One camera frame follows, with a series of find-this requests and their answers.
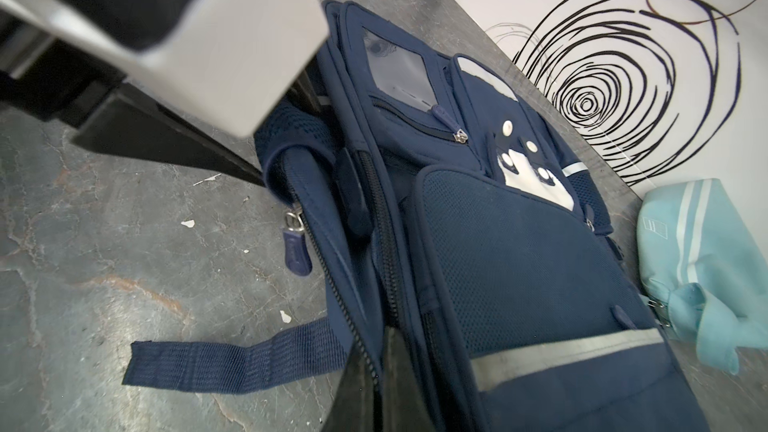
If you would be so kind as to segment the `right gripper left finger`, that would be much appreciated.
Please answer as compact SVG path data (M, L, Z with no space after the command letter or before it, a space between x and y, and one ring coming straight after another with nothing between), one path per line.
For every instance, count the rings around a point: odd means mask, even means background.
M374 385L364 365L348 365L322 432L374 430Z

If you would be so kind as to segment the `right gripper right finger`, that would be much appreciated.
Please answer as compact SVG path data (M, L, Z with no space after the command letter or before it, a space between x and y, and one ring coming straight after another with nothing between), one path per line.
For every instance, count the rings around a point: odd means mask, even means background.
M392 327L385 329L383 372L382 430L434 431L405 340Z

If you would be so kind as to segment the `navy blue student backpack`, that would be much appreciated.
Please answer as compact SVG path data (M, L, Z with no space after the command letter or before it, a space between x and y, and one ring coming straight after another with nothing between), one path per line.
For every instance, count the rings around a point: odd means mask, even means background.
M383 431L392 327L434 431L706 430L559 134L473 58L354 2L323 12L328 109L281 103L254 141L286 265L321 267L326 315L249 347L135 342L124 384L246 394L364 365Z

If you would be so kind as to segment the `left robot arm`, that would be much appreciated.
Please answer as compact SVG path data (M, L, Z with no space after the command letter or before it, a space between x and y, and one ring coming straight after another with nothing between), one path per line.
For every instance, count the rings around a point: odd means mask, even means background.
M91 152L258 185L205 127L251 135L328 34L318 0L1 0L1 101Z

